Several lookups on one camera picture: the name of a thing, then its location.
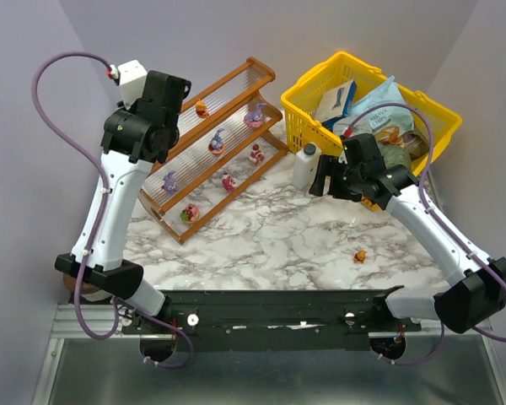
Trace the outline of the dark pink cake toy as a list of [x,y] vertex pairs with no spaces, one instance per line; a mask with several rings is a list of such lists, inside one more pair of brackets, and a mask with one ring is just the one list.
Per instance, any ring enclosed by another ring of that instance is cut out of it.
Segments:
[[226,192],[232,192],[236,188],[236,181],[227,171],[223,173],[222,185]]

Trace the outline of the purple sitting bunny toy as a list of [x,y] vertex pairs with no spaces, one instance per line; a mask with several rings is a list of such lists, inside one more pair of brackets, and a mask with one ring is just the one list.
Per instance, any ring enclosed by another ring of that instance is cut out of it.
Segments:
[[175,195],[179,190],[178,181],[175,178],[175,174],[176,174],[176,171],[172,170],[172,171],[169,171],[163,177],[164,184],[161,186],[161,188],[168,195]]

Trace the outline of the pink white cake toy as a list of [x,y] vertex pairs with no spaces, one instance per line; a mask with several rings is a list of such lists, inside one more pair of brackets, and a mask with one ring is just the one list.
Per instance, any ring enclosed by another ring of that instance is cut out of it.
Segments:
[[253,165],[259,165],[265,160],[260,146],[256,143],[251,148],[249,160]]

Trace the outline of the pink strawberry cake toy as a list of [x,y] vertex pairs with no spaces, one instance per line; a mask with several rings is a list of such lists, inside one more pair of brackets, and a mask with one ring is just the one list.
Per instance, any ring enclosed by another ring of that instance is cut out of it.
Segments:
[[185,224],[194,224],[200,218],[200,209],[196,204],[189,203],[180,212],[180,219]]

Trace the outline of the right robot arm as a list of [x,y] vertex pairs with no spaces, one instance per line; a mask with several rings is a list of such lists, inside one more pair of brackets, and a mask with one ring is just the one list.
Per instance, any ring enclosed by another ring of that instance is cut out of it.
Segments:
[[506,258],[494,259],[466,238],[409,169],[386,167],[372,135],[345,139],[340,156],[321,155],[310,193],[372,200],[403,224],[439,266],[446,287],[399,287],[381,300],[387,315],[439,320],[452,332],[464,333],[506,306]]

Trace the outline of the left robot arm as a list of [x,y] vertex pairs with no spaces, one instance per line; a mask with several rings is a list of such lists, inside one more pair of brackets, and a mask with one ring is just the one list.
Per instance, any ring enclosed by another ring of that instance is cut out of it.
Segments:
[[57,271],[118,297],[149,316],[165,296],[143,278],[143,267],[124,259],[127,226],[143,183],[155,163],[164,163],[180,136],[179,115],[190,81],[146,70],[133,60],[117,67],[122,105],[104,123],[100,177],[83,231]]

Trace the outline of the small burger toy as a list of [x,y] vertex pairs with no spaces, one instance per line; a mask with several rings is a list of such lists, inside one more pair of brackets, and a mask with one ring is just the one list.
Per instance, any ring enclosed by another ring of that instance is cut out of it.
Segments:
[[195,110],[198,117],[206,119],[210,116],[207,106],[203,100],[198,100],[195,103]]

